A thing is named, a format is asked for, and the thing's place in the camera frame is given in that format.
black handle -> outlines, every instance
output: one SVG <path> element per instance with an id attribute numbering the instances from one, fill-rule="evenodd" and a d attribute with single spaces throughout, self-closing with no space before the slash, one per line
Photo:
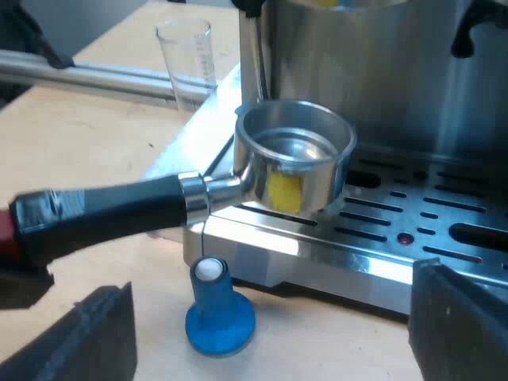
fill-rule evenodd
<path id="1" fill-rule="evenodd" d="M 239 10 L 245 12 L 247 18 L 254 18 L 261 16 L 261 7 L 265 0 L 231 0 Z"/>
<path id="2" fill-rule="evenodd" d="M 508 6 L 495 0 L 475 0 L 462 18 L 452 44 L 452 55 L 469 58 L 475 54 L 471 29 L 484 22 L 494 22 L 500 29 L 508 29 Z"/>
<path id="3" fill-rule="evenodd" d="M 116 187 L 22 194 L 10 204 L 10 213 L 24 258 L 41 267 L 93 244 L 187 222 L 177 175 Z"/>

red light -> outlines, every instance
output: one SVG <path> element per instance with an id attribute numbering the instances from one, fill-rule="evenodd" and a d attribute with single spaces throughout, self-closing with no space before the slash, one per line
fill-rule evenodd
<path id="1" fill-rule="evenodd" d="M 399 244 L 412 244 L 414 242 L 414 237 L 409 233 L 400 233 L 397 235 L 397 241 Z"/>

metal rail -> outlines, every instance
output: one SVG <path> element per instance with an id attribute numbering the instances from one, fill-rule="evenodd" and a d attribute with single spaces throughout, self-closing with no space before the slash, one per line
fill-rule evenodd
<path id="1" fill-rule="evenodd" d="M 55 69 L 41 56 L 0 49 L 0 81 L 29 86 L 60 88 L 176 108 L 169 75 L 161 71 L 75 62 L 75 67 Z M 189 78 L 188 84 L 203 102 L 203 81 Z"/>

glass beaker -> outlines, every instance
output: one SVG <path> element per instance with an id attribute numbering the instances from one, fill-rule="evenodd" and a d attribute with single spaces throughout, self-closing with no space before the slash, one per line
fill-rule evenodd
<path id="1" fill-rule="evenodd" d="M 217 87 L 212 28 L 207 20 L 182 18 L 156 26 L 179 110 L 194 112 Z"/>

espresso machine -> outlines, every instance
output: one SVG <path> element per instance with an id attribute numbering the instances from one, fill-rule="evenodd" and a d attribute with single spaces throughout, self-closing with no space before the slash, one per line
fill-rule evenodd
<path id="1" fill-rule="evenodd" d="M 250 283 L 408 314 L 413 263 L 439 258 L 508 301 L 508 2 L 324 3 L 267 0 L 256 23 L 261 55 L 240 12 L 240 67 L 148 177 L 231 168 L 234 110 L 258 101 L 262 57 L 269 98 L 309 100 L 356 127 L 340 207 L 220 210 L 184 230 L 185 261 L 220 256 Z M 197 135 L 206 143 L 193 158 L 183 147 Z M 175 155 L 185 164 L 168 166 Z"/>

